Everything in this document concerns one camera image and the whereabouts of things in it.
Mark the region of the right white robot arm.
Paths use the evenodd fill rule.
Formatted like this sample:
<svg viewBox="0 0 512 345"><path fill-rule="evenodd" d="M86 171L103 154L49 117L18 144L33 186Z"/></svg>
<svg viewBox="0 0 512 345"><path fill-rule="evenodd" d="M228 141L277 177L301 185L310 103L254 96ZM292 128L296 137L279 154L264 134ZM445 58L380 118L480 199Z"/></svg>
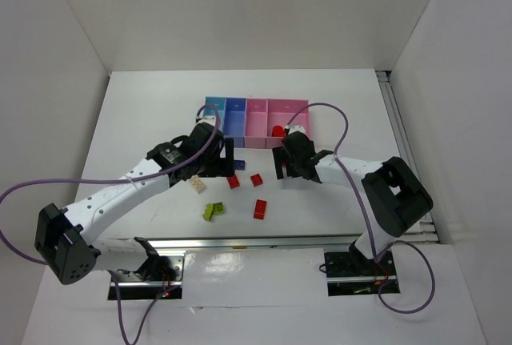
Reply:
<svg viewBox="0 0 512 345"><path fill-rule="evenodd" d="M354 191L366 231L349 246L346 266L356 275L371 275L390 246L430 213L434 202L407 163L341 157L336 150L316 151L300 128L289 130L272 149L276 176L302 178Z"/></svg>

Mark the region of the small red lego brick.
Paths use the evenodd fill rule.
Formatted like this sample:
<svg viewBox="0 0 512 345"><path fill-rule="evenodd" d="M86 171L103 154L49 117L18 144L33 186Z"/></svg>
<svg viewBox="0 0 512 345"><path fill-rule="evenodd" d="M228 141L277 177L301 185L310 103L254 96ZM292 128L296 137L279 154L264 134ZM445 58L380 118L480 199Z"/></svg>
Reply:
<svg viewBox="0 0 512 345"><path fill-rule="evenodd" d="M260 186L263 184L263 180L260 174L255 174L250 177L250 180L254 187Z"/></svg>

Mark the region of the red long lego brick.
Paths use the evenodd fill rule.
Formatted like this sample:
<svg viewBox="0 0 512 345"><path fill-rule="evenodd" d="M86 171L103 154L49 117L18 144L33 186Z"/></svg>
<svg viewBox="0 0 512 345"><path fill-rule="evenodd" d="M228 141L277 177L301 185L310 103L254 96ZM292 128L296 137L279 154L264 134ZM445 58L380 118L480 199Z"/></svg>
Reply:
<svg viewBox="0 0 512 345"><path fill-rule="evenodd" d="M257 199L254 205L254 213L253 218L263 220L266 215L266 207L267 201L262 199Z"/></svg>

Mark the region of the green square lego brick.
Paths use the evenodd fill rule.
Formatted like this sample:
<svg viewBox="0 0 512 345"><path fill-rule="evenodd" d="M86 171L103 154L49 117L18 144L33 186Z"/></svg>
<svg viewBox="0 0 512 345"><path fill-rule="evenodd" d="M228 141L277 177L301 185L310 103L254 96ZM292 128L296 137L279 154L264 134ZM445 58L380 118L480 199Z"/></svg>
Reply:
<svg viewBox="0 0 512 345"><path fill-rule="evenodd" d="M213 215L223 215L226 210L223 202L213 203Z"/></svg>

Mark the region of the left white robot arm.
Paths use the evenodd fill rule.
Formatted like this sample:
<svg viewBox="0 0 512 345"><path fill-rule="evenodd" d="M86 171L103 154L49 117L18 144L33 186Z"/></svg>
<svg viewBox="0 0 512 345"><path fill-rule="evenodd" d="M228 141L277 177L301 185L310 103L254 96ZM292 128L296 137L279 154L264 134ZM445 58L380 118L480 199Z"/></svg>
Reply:
<svg viewBox="0 0 512 345"><path fill-rule="evenodd" d="M198 122L190 135L151 149L121 182L59 208L40 210L35 248L59 282L70 285L92 271L133 273L155 279L172 270L147 239L102 239L102 233L146 200L195 175L234 175L234 140L208 122Z"/></svg>

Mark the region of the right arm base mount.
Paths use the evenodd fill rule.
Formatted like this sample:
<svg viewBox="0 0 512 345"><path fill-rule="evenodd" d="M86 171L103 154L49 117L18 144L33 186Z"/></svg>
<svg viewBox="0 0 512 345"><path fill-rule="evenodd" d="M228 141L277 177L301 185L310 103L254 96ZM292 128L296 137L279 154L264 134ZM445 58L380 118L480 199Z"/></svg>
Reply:
<svg viewBox="0 0 512 345"><path fill-rule="evenodd" d="M348 251L325 252L324 263L318 266L326 276L327 293L332 296L399 294L394 257L388 251L379 264L373 260L356 263Z"/></svg>

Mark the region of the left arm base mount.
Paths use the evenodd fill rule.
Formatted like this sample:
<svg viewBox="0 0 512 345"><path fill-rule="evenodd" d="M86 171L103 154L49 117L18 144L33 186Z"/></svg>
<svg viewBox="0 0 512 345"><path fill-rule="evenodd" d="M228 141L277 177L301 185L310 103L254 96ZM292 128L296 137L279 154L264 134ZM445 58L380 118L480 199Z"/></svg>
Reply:
<svg viewBox="0 0 512 345"><path fill-rule="evenodd" d="M164 251L160 254L146 239L130 240L136 254L129 268L114 270L122 301L179 300L182 298L182 278L185 254L183 251Z"/></svg>

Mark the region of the beige lego brick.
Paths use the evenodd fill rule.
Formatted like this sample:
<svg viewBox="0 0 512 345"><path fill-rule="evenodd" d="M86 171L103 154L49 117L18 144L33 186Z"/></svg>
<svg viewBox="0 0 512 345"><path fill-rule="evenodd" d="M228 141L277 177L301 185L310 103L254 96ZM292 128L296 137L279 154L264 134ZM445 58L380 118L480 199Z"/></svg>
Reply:
<svg viewBox="0 0 512 345"><path fill-rule="evenodd" d="M198 194L201 194L206 189L206 184L197 175L189 180L189 184Z"/></svg>

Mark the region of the dark blue lego brick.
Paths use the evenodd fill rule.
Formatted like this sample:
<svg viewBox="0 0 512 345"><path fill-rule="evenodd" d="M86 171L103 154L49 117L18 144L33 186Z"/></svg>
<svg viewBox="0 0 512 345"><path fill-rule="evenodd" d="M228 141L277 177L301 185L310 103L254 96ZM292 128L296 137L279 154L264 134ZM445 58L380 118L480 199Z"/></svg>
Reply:
<svg viewBox="0 0 512 345"><path fill-rule="evenodd" d="M244 160L234 160L234 169L235 170L245 170L246 162Z"/></svg>

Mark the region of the red rounded lego piece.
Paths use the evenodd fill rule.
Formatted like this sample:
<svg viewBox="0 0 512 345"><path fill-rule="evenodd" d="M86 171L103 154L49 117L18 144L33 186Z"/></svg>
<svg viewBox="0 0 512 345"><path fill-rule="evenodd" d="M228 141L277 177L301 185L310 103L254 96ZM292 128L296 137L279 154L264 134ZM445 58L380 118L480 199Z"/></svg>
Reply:
<svg viewBox="0 0 512 345"><path fill-rule="evenodd" d="M282 126L276 125L272 128L271 136L275 138L284 138L286 136L286 132Z"/></svg>

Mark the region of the lime green lego piece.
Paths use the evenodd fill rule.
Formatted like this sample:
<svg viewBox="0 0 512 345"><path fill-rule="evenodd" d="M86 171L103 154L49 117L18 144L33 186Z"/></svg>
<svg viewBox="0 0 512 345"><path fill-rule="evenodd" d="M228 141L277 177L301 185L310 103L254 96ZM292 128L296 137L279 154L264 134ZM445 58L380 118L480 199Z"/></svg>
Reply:
<svg viewBox="0 0 512 345"><path fill-rule="evenodd" d="M210 222L214 216L214 206L212 204L207 204L206 208L202 214L202 217L205 221Z"/></svg>

